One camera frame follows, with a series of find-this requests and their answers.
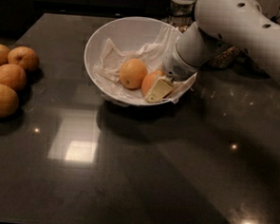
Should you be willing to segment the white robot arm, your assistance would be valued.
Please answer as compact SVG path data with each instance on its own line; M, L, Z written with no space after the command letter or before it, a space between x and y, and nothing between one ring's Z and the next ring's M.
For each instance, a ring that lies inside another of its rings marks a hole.
M280 26L262 15L254 0L197 0L195 21L176 40L144 99L162 101L175 82L195 75L210 58L238 47L280 86Z

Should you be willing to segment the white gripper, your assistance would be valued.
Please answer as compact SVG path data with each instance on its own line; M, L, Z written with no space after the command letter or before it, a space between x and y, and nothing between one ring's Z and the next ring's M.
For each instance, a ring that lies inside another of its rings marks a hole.
M177 47L172 46L164 55L162 70L165 76L174 82L185 82L197 73L197 68L184 62L177 53ZM164 76L158 77L148 89L144 99L149 103L162 101L173 90L173 84Z

